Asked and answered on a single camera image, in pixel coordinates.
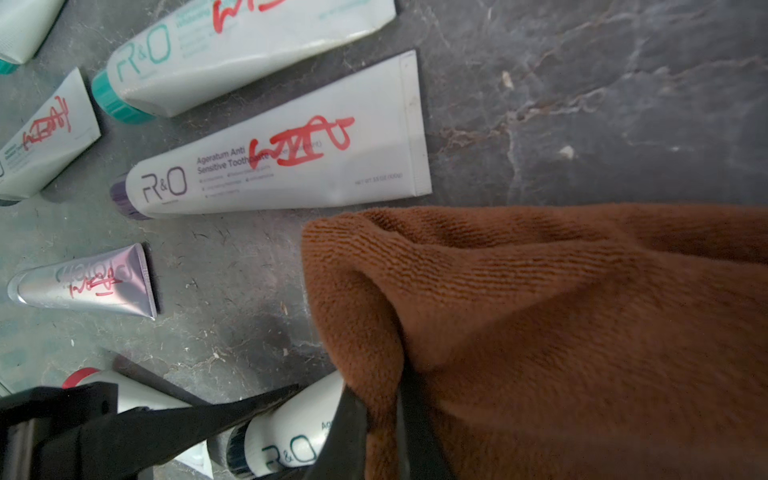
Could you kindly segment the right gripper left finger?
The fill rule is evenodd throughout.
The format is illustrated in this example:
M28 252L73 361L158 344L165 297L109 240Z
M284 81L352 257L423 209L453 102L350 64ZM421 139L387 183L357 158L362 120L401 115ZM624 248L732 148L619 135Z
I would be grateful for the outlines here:
M352 389L345 386L323 449L303 479L364 479L367 432L367 408Z

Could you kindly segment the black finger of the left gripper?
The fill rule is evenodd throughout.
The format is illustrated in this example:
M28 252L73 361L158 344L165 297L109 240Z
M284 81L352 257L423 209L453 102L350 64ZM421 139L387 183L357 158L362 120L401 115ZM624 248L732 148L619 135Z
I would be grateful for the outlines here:
M289 385L226 404L120 413L114 384L36 387L1 400L1 476L136 479L299 390Z

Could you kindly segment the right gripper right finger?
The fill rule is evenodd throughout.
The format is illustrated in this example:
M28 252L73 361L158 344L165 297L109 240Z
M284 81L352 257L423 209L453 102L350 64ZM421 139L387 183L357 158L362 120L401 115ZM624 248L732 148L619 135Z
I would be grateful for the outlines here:
M409 360L398 387L396 423L400 479L455 479L437 438L419 376Z

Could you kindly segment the dark cap toothpaste tube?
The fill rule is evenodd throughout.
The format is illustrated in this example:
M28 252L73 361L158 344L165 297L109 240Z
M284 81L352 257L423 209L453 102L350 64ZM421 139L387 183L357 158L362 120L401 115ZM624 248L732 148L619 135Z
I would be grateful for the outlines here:
M254 479L314 464L330 433L344 380L334 372L230 436L226 461L238 478Z
M83 75L75 68L1 149L1 204L40 193L100 137Z

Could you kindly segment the brown microfiber cloth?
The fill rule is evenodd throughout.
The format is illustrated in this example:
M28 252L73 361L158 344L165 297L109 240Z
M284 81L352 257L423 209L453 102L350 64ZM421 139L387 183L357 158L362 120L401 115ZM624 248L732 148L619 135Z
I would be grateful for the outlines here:
M372 209L308 223L311 315L398 475L405 364L459 479L763 479L767 212Z

